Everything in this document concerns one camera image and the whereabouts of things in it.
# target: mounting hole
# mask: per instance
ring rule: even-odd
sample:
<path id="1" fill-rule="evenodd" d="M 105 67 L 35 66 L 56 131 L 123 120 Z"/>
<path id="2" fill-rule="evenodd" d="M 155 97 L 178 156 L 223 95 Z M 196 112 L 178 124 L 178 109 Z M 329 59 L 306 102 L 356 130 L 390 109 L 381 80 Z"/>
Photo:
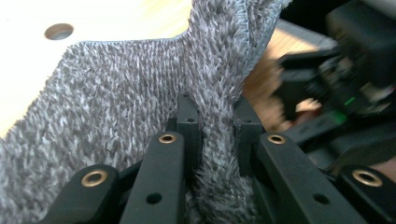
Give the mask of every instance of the mounting hole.
<path id="1" fill-rule="evenodd" d="M 277 135 L 277 134 L 269 135 L 268 141 L 270 141 L 274 144 L 278 144 L 278 145 L 282 145 L 282 144 L 286 143 L 286 139 L 280 135 Z"/>
<path id="2" fill-rule="evenodd" d="M 330 203 L 329 199 L 326 196 L 324 196 L 323 194 L 314 194 L 314 199 L 315 199 L 315 201 L 317 201 L 318 203 L 321 203 L 321 204 L 329 204 Z"/>
<path id="3" fill-rule="evenodd" d="M 162 199 L 163 196 L 161 196 L 161 194 L 152 193 L 148 195 L 148 197 L 146 198 L 146 202 L 149 204 L 156 204 L 156 203 L 160 203 Z"/>
<path id="4" fill-rule="evenodd" d="M 81 185 L 86 188 L 92 188 L 102 184 L 107 178 L 107 173 L 103 170 L 94 170 L 82 177 Z"/>
<path id="5" fill-rule="evenodd" d="M 74 28 L 72 25 L 67 23 L 58 23 L 51 25 L 44 36 L 49 40 L 63 40 L 73 34 Z"/>
<path id="6" fill-rule="evenodd" d="M 176 137 L 173 134 L 167 133 L 161 135 L 160 142 L 164 144 L 170 144 L 176 141 Z"/>
<path id="7" fill-rule="evenodd" d="M 353 177 L 363 185 L 370 187 L 381 187 L 382 180 L 375 174 L 365 170 L 355 170 L 352 172 Z"/>

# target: brass insert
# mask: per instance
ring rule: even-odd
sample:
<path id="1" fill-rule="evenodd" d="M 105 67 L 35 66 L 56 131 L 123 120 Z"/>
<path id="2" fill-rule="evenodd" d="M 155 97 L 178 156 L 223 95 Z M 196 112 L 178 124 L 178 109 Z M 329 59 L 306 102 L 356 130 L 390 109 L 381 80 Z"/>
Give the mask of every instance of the brass insert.
<path id="1" fill-rule="evenodd" d="M 107 178 L 107 173 L 103 170 L 94 170 L 82 177 L 81 185 L 86 188 L 92 188 L 102 184 Z"/>
<path id="2" fill-rule="evenodd" d="M 176 136 L 170 133 L 161 135 L 160 142 L 164 144 L 170 144 L 176 141 Z"/>
<path id="3" fill-rule="evenodd" d="M 271 134 L 268 136 L 268 141 L 274 143 L 274 144 L 278 144 L 278 145 L 282 145 L 286 143 L 286 139 L 280 135 L 277 134 Z"/>
<path id="4" fill-rule="evenodd" d="M 364 170 L 355 170 L 352 172 L 352 175 L 356 180 L 361 182 L 363 185 L 376 187 L 376 188 L 382 186 L 382 180 L 371 172 Z"/>

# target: terry cloth towel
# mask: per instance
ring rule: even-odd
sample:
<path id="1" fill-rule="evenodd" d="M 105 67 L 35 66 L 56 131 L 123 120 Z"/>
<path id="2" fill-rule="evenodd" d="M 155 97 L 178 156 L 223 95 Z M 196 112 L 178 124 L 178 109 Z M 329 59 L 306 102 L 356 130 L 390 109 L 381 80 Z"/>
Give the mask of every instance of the terry cloth towel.
<path id="1" fill-rule="evenodd" d="M 0 140 L 0 223 L 43 218 L 86 166 L 123 170 L 142 160 L 184 91 L 200 111 L 204 135 L 188 219 L 262 222 L 251 180 L 238 172 L 233 104 L 289 1 L 195 0 L 188 30 L 174 38 L 69 47 L 24 118 Z"/>

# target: green led light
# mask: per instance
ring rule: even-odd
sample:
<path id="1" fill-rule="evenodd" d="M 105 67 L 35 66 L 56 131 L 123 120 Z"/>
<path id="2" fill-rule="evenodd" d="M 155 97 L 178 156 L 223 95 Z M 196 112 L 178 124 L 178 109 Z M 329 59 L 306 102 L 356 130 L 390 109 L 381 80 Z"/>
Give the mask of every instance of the green led light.
<path id="1" fill-rule="evenodd" d="M 334 118 L 335 122 L 338 124 L 343 124 L 347 121 L 347 116 L 340 111 L 334 111 L 332 113 L 332 117 Z"/>
<path id="2" fill-rule="evenodd" d="M 350 98 L 349 100 L 347 100 L 344 105 L 349 105 L 350 103 L 352 103 L 355 100 L 355 97 Z"/>

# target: wooden table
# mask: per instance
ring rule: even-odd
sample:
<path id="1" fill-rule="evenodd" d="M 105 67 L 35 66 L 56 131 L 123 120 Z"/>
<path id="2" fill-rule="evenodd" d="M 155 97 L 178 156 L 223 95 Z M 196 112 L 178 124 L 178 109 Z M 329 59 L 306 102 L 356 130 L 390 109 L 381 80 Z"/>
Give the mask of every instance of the wooden table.
<path id="1" fill-rule="evenodd" d="M 23 117 L 67 46 L 82 40 L 172 37 L 187 29 L 190 11 L 191 0 L 2 1 L 0 136 Z M 74 27 L 73 34 L 64 40 L 45 37 L 52 24 L 63 22 Z M 269 49 L 269 58 L 274 59 L 316 47 L 277 29 Z"/>

